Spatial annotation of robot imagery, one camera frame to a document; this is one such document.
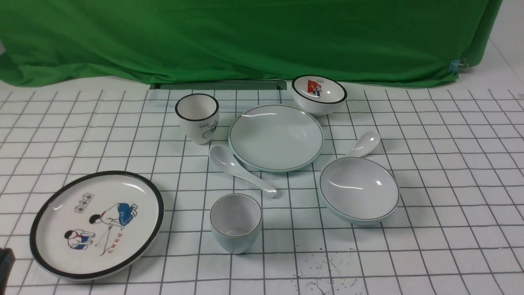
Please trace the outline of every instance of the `red flag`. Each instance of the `red flag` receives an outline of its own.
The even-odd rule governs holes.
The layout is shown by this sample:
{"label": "red flag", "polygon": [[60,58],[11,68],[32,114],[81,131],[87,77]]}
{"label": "red flag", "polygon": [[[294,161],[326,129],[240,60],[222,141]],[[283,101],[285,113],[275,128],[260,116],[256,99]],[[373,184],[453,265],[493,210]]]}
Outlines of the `red flag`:
{"label": "red flag", "polygon": [[308,93],[316,93],[317,86],[320,86],[320,84],[315,81],[308,80]]}

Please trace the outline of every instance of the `illustration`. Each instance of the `illustration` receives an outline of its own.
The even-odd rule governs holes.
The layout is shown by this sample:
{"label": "illustration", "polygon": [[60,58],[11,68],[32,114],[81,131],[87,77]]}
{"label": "illustration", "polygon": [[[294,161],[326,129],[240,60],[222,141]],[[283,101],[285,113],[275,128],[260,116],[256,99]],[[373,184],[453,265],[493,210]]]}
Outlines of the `illustration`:
{"label": "illustration", "polygon": [[204,134],[202,135],[202,138],[204,138],[204,139],[208,139],[209,137],[211,137],[211,135],[213,135],[213,132],[215,132],[215,130],[216,130],[216,126],[217,126],[218,124],[219,124],[218,121],[215,121],[215,122],[213,123],[213,125],[211,125],[211,126],[209,127],[209,130],[207,130],[206,132],[204,132]]}
{"label": "illustration", "polygon": [[76,213],[83,213],[85,211],[85,209],[88,207],[89,203],[91,202],[91,200],[93,199],[94,195],[93,194],[90,194],[90,193],[85,193],[83,196],[82,196],[82,199],[80,201],[78,201],[78,206],[76,206],[74,208],[74,211]]}
{"label": "illustration", "polygon": [[120,230],[123,230],[124,227],[128,225],[134,217],[136,217],[137,209],[138,206],[136,204],[129,205],[127,203],[118,203],[104,211],[102,214],[94,214],[89,218],[90,224],[104,223],[109,225],[100,240],[98,240],[98,242],[95,244],[95,247],[97,247],[100,243],[105,242],[104,248],[102,249],[102,254],[100,254],[100,256],[106,253],[112,253],[114,248],[117,246],[116,243],[118,243],[120,241],[120,237],[122,237],[122,234],[119,233],[118,239],[115,239],[114,242],[109,245],[109,247],[107,246],[113,226],[118,226],[120,227]]}
{"label": "illustration", "polygon": [[122,229],[137,215],[138,206],[135,204],[118,203],[102,214],[94,214],[89,218],[90,224],[105,223],[111,227],[119,226]]}
{"label": "illustration", "polygon": [[322,92],[322,85],[315,81],[308,80],[308,93],[312,93],[314,96],[320,97],[320,92]]}
{"label": "illustration", "polygon": [[75,229],[66,231],[64,238],[67,239],[67,243],[71,249],[75,250],[85,250],[88,248],[88,245],[93,243],[92,239],[95,236],[95,233],[90,233],[89,231]]}

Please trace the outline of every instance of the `ceramic spoon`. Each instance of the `ceramic spoon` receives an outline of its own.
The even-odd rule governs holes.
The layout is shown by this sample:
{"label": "ceramic spoon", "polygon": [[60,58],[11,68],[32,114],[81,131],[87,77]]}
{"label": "ceramic spoon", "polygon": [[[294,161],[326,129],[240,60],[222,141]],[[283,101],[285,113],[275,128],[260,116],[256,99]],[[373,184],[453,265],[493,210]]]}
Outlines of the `ceramic spoon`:
{"label": "ceramic spoon", "polygon": [[212,146],[209,149],[209,159],[211,162],[215,163],[215,165],[220,170],[222,170],[222,172],[253,183],[268,193],[271,198],[275,198],[277,196],[276,188],[245,170],[228,148],[221,145]]}
{"label": "ceramic spoon", "polygon": [[368,131],[357,140],[353,148],[344,157],[363,157],[372,152],[380,143],[380,134]]}

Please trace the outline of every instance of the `decorated plate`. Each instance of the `decorated plate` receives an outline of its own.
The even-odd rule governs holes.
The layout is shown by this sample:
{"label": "decorated plate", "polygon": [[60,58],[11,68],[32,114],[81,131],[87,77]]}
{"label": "decorated plate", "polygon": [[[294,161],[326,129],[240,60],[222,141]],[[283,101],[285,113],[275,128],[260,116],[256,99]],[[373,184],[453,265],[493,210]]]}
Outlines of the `decorated plate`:
{"label": "decorated plate", "polygon": [[59,277],[105,277],[146,251],[162,218],[162,196],[149,180],[124,171],[90,174],[63,187],[40,209],[29,237],[31,253]]}

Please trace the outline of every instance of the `tableware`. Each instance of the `tableware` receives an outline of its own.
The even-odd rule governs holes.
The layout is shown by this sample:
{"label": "tableware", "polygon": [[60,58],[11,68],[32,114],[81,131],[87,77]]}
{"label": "tableware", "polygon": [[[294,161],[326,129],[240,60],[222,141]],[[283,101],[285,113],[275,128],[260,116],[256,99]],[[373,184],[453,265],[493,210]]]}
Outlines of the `tableware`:
{"label": "tableware", "polygon": [[248,195],[223,196],[211,207],[209,216],[214,237],[229,253],[244,253],[262,231],[262,209]]}
{"label": "tableware", "polygon": [[332,113],[347,99],[347,91],[342,85],[322,76],[299,76],[293,79],[291,86],[295,102],[313,116]]}
{"label": "tableware", "polygon": [[196,144],[208,143],[219,123],[219,102],[208,94],[194,93],[174,107],[180,128]]}
{"label": "tableware", "polygon": [[244,112],[231,125],[228,139],[240,161],[267,172],[289,172],[308,165],[324,143],[315,118],[284,104]]}
{"label": "tableware", "polygon": [[151,245],[163,218],[158,189],[125,171],[81,177],[61,188],[35,217],[29,245],[48,272],[73,280],[111,275]]}
{"label": "tableware", "polygon": [[320,196],[336,216],[355,224],[382,221],[396,208],[399,189],[379,164],[360,157],[337,159],[320,175]]}
{"label": "tableware", "polygon": [[351,151],[344,157],[363,157],[372,152],[379,143],[380,134],[373,130],[367,131],[361,135]]}
{"label": "tableware", "polygon": [[209,149],[209,159],[222,172],[232,176],[240,177],[253,183],[268,195],[270,195],[271,198],[275,198],[277,196],[276,188],[245,170],[228,148],[221,145],[212,146]]}

